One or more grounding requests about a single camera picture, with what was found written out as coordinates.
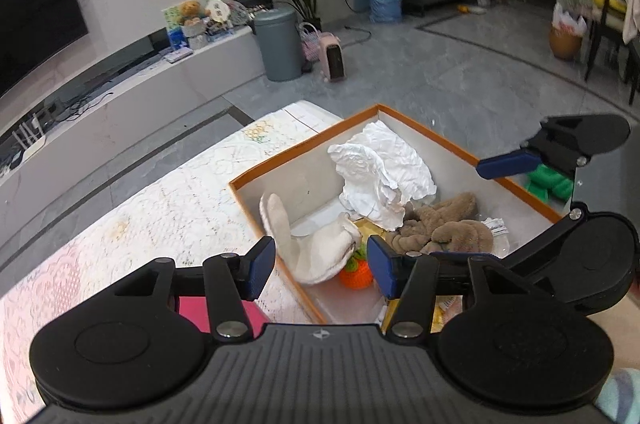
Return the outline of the yellow snack packet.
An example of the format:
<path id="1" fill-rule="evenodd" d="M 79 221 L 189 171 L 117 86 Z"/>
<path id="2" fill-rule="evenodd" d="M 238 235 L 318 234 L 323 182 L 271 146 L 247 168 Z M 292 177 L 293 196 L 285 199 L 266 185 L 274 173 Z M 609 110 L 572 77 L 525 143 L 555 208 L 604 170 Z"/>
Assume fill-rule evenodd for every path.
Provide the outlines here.
<path id="1" fill-rule="evenodd" d="M 398 254 L 382 238 L 371 236 L 367 243 L 368 265 L 378 289 L 385 298 L 386 308 L 380 318 L 383 333 L 390 328 L 390 320 L 397 309 L 402 292 L 408 283 L 416 259 L 422 257 L 420 251 Z M 460 296 L 437 296 L 431 332 L 437 333 L 462 308 Z"/>

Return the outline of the orange crochet fruit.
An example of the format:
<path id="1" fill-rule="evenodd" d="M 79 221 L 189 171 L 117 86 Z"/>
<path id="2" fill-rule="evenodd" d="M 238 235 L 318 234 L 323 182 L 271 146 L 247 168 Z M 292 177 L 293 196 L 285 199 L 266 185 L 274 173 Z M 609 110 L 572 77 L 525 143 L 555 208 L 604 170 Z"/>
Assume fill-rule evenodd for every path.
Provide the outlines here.
<path id="1" fill-rule="evenodd" d="M 360 251 L 355 251 L 338 274 L 338 280 L 340 280 L 341 285 L 353 291 L 361 291 L 371 286 L 373 274 L 369 268 L 367 257 L 361 254 Z"/>

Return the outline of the brown twisted towel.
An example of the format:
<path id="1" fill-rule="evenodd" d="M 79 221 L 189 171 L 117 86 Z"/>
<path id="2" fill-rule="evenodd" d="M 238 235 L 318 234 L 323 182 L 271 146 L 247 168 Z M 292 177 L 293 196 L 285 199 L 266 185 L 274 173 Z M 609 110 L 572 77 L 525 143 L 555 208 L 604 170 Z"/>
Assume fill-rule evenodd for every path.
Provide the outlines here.
<path id="1" fill-rule="evenodd" d="M 476 219 L 476 196 L 461 193 L 433 205 L 408 203 L 402 225 L 384 239 L 396 253 L 488 253 L 494 249 L 491 229 Z"/>

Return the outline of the white mesh cloth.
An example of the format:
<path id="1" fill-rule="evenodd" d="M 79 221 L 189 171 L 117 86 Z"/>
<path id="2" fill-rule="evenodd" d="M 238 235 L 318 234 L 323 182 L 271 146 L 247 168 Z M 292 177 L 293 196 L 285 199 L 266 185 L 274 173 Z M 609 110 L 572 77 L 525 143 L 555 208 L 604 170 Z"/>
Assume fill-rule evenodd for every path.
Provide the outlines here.
<path id="1" fill-rule="evenodd" d="M 492 235 L 491 254 L 503 258 L 511 253 L 509 230 L 502 218 L 486 218 L 482 224 L 488 228 Z"/>

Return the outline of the green plastic object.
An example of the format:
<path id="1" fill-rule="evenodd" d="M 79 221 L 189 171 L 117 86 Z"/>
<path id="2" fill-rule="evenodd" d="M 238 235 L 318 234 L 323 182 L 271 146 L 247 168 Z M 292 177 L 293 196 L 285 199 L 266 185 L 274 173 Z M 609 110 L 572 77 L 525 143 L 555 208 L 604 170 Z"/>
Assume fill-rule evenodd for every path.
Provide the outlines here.
<path id="1" fill-rule="evenodd" d="M 527 173 L 527 179 L 525 190 L 544 203 L 549 202 L 550 196 L 566 203 L 574 192 L 573 180 L 544 164 Z"/>

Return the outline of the red storage cube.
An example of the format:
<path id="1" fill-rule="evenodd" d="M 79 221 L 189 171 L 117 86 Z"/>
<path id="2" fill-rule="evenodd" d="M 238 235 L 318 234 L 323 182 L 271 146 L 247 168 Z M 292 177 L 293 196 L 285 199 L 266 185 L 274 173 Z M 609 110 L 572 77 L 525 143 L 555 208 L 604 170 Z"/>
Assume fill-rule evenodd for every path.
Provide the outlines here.
<path id="1" fill-rule="evenodd" d="M 269 323 L 269 318 L 254 301 L 242 301 L 244 315 L 243 320 L 250 323 L 253 336 L 257 337 L 265 324 Z M 219 323 L 236 320 L 240 316 L 240 309 L 235 309 L 235 304 L 231 307 L 222 301 L 216 303 L 213 310 L 209 309 L 207 298 L 203 296 L 178 298 L 178 314 L 191 321 L 203 333 L 210 333 L 216 330 Z"/>

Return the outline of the patterned tablecloth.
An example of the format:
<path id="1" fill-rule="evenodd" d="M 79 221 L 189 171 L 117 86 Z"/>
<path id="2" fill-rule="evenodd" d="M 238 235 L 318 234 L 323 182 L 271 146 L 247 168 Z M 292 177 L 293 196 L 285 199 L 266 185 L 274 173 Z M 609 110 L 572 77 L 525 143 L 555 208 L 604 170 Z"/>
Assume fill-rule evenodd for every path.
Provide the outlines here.
<path id="1" fill-rule="evenodd" d="M 156 257 L 196 266 L 245 253 L 255 236 L 230 181 L 339 120 L 308 101 L 262 116 L 126 199 L 13 286 L 1 298 L 2 421 L 24 423 L 43 406 L 28 352 L 45 324 Z"/>

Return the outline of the orange cardboard box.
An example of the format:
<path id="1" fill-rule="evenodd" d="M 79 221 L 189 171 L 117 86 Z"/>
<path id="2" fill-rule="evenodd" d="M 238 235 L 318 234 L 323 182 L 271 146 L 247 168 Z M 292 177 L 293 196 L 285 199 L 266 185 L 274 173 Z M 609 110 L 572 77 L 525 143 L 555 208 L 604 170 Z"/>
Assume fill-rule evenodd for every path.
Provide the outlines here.
<path id="1" fill-rule="evenodd" d="M 314 323 L 368 323 L 382 284 L 354 291 L 338 280 L 369 233 L 400 228 L 411 210 L 452 199 L 470 218 L 506 225 L 504 256 L 560 215 L 509 179 L 477 176 L 475 156 L 382 104 L 319 131 L 233 179 L 230 189 L 259 236 L 276 241 L 276 274 Z"/>

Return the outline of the brown basket with bag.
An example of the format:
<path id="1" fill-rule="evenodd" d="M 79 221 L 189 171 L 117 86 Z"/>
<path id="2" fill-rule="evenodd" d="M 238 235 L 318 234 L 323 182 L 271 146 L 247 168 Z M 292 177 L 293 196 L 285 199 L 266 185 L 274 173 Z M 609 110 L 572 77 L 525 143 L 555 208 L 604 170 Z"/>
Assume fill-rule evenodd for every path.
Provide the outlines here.
<path id="1" fill-rule="evenodd" d="M 582 15 L 573 14 L 557 3 L 552 12 L 549 44 L 555 58 L 574 61 L 582 49 L 587 22 Z"/>

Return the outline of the black dining chair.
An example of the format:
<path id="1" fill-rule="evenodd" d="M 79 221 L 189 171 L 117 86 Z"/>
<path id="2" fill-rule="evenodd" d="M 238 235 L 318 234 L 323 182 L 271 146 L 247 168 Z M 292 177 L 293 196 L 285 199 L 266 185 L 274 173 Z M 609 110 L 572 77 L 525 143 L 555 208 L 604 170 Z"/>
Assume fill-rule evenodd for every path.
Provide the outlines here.
<path id="1" fill-rule="evenodd" d="M 588 80 L 596 61 L 603 38 L 614 42 L 614 55 L 618 54 L 621 46 L 626 46 L 628 58 L 624 72 L 624 83 L 629 84 L 628 105 L 634 104 L 634 97 L 639 87 L 639 51 L 638 43 L 623 40 L 624 18 L 623 12 L 614 8 L 614 0 L 602 0 L 602 6 L 593 9 L 593 18 L 589 33 L 589 51 L 584 79 Z"/>

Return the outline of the pink space heater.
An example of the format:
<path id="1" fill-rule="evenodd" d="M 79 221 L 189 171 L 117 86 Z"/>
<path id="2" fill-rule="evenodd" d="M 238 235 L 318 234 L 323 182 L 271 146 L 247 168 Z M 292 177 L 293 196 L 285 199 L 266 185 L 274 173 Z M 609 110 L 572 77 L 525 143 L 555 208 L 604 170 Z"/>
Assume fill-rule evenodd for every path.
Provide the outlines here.
<path id="1" fill-rule="evenodd" d="M 341 41 L 330 32 L 322 32 L 309 22 L 298 25 L 303 54 L 310 63 L 320 63 L 321 76 L 327 82 L 346 78 Z"/>

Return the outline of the white wifi router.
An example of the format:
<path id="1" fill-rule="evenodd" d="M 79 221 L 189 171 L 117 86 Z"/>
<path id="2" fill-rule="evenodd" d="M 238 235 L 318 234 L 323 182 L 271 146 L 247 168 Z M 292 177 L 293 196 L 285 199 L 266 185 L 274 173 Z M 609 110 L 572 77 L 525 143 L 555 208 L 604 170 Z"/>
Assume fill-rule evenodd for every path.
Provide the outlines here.
<path id="1" fill-rule="evenodd" d="M 47 136 L 36 113 L 32 113 L 32 116 L 27 118 L 26 121 L 21 121 L 12 130 L 12 136 L 22 148 L 22 162 L 28 161 L 47 142 Z"/>

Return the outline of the grey trash bin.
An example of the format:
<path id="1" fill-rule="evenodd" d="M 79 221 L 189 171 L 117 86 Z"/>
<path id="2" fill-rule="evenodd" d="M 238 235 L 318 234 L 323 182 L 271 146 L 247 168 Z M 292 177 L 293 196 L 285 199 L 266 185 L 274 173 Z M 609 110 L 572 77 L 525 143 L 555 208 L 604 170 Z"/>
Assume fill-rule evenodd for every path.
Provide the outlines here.
<path id="1" fill-rule="evenodd" d="M 260 12 L 253 24 L 267 78 L 283 82 L 302 76 L 304 54 L 296 11 L 282 6 Z"/>

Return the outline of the teddy bear on stand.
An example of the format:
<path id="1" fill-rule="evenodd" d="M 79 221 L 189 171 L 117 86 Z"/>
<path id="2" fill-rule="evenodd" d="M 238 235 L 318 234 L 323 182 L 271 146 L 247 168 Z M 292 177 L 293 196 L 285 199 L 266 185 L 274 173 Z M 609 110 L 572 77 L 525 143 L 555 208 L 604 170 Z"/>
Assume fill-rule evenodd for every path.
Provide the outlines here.
<path id="1" fill-rule="evenodd" d="M 198 0 L 189 0 L 180 4 L 180 25 L 184 38 L 191 50 L 200 50 L 208 43 L 206 24 L 203 20 Z"/>

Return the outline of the black wall television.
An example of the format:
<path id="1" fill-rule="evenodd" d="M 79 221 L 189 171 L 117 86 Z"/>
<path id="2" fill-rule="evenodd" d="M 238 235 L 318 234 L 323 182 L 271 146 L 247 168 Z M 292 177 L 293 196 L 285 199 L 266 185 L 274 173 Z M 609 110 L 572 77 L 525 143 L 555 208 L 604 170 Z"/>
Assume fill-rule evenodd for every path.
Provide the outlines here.
<path id="1" fill-rule="evenodd" d="M 1 0 L 1 91 L 88 34 L 78 0 Z"/>

